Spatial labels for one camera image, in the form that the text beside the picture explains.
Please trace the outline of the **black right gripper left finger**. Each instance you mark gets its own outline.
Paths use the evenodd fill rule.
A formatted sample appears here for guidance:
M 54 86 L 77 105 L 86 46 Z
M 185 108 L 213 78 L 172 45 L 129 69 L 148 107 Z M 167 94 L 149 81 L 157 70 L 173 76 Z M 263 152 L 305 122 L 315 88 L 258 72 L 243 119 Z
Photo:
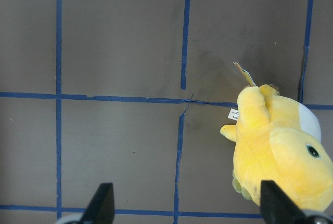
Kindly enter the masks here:
M 81 217 L 81 223 L 113 223 L 115 217 L 113 183 L 101 183 Z

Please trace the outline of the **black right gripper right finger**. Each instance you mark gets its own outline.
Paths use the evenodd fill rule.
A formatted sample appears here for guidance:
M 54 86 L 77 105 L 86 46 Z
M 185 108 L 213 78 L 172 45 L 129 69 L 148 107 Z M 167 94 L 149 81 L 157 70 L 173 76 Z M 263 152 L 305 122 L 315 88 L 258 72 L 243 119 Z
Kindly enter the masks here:
M 304 223 L 304 212 L 273 181 L 261 181 L 260 213 L 265 223 Z

